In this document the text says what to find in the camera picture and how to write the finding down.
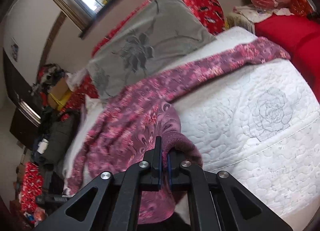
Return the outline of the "dark green padded jacket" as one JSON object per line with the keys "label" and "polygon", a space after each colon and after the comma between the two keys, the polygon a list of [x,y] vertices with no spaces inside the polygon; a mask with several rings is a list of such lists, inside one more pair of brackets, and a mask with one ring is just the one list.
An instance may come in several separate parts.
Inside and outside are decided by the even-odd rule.
{"label": "dark green padded jacket", "polygon": [[37,145],[34,160],[37,165],[58,165],[64,159],[80,125],[79,111],[66,110],[51,125]]}

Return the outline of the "red blanket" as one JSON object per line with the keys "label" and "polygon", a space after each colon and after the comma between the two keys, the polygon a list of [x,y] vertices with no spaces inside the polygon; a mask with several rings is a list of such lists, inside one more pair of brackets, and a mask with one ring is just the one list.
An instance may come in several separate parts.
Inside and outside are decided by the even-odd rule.
{"label": "red blanket", "polygon": [[319,23],[299,16],[272,15],[256,23],[255,34],[283,47],[319,99]]}

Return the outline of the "purple pink floral garment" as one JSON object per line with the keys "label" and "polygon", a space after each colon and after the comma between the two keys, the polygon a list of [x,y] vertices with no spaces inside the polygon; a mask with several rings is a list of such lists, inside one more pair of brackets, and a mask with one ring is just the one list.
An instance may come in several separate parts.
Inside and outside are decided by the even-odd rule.
{"label": "purple pink floral garment", "polygon": [[66,188],[76,194],[84,185],[83,173],[95,178],[104,171],[117,174],[140,162],[162,139],[162,158],[170,149],[183,151],[198,165],[203,160],[196,146],[181,132],[180,118],[172,102],[218,76],[244,65],[274,59],[288,60],[281,46],[259,37],[251,43],[191,61],[125,87],[111,98],[87,132],[75,156]]}

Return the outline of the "red patterned quilt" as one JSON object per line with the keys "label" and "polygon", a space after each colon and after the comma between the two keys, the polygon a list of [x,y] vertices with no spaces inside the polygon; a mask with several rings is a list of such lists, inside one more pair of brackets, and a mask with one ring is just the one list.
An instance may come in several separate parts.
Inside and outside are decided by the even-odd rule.
{"label": "red patterned quilt", "polygon": [[[124,20],[117,24],[94,48],[91,56],[94,55],[108,43],[120,29],[136,15],[136,13],[151,3],[152,0],[147,0],[139,7],[135,8]],[[185,5],[191,10],[192,14],[200,21],[200,23],[212,35],[221,33],[225,28],[225,18],[223,9],[218,0],[182,0]]]}

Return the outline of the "cardboard box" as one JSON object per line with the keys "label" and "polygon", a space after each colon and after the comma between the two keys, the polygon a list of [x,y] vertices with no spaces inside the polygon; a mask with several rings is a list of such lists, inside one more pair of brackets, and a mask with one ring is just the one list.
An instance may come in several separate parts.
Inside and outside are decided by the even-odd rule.
{"label": "cardboard box", "polygon": [[48,104],[53,109],[60,111],[71,97],[72,91],[69,89],[66,79],[61,78],[59,82],[50,90],[48,94]]}

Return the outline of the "grey flower pillow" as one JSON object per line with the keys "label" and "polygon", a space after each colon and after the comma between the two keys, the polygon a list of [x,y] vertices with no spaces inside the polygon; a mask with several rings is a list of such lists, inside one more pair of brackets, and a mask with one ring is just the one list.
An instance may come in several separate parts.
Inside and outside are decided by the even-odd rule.
{"label": "grey flower pillow", "polygon": [[182,0],[152,0],[96,52],[87,70],[99,98],[108,99],[214,40]]}

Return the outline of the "red black patterned cloth pile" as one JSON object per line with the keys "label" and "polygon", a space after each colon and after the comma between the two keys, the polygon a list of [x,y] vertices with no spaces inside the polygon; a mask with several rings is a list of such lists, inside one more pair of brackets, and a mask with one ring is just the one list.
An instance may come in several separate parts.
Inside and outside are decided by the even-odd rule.
{"label": "red black patterned cloth pile", "polygon": [[36,83],[33,84],[31,94],[48,94],[50,90],[65,77],[66,71],[58,64],[47,64],[40,68]]}

